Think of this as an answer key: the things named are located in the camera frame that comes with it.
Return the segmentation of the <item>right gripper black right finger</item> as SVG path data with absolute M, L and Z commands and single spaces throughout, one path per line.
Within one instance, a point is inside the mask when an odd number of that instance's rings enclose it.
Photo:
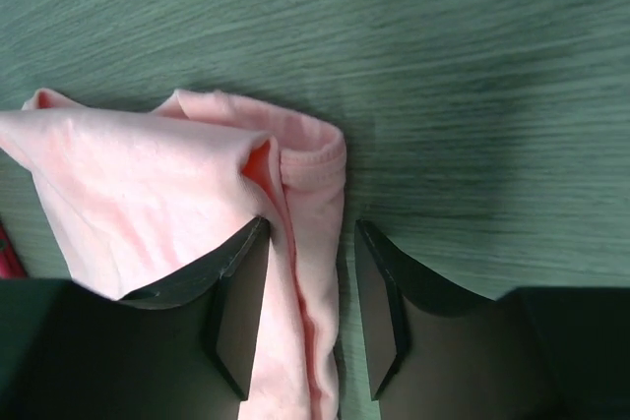
M 370 395 L 384 419 L 519 419 L 522 294 L 489 299 L 354 229 Z

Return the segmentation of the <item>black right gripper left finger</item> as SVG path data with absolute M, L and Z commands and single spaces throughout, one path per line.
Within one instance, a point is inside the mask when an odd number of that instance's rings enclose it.
M 194 262 L 125 295 L 150 317 L 157 386 L 145 419 L 234 419 L 249 396 L 270 222 L 255 217 Z

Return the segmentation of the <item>light pink t shirt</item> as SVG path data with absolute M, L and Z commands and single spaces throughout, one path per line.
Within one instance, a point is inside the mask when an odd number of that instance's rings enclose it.
M 334 419 L 343 133 L 220 91 L 176 90 L 148 113 L 42 89 L 1 115 L 72 278 L 113 299 L 178 270 L 255 216 L 272 226 L 243 419 Z

